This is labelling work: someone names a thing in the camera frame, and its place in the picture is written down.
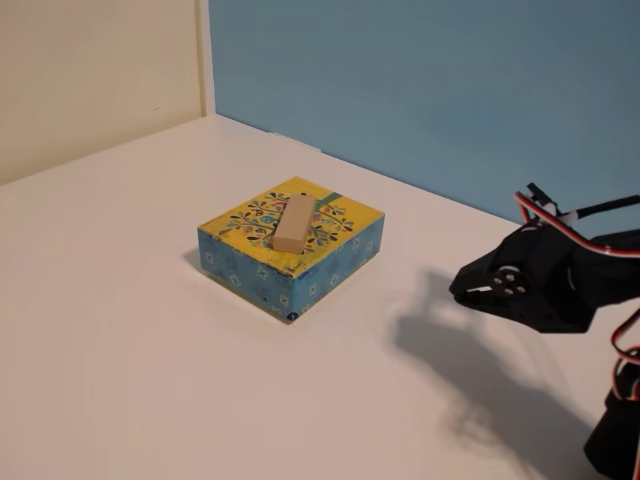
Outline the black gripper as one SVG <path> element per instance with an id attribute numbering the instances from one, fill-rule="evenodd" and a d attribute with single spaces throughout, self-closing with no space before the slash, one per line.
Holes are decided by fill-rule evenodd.
<path id="1" fill-rule="evenodd" d="M 462 267 L 449 287 L 461 306 L 539 333 L 584 333 L 595 310 L 571 280 L 575 243 L 550 226 L 525 226 Z"/>

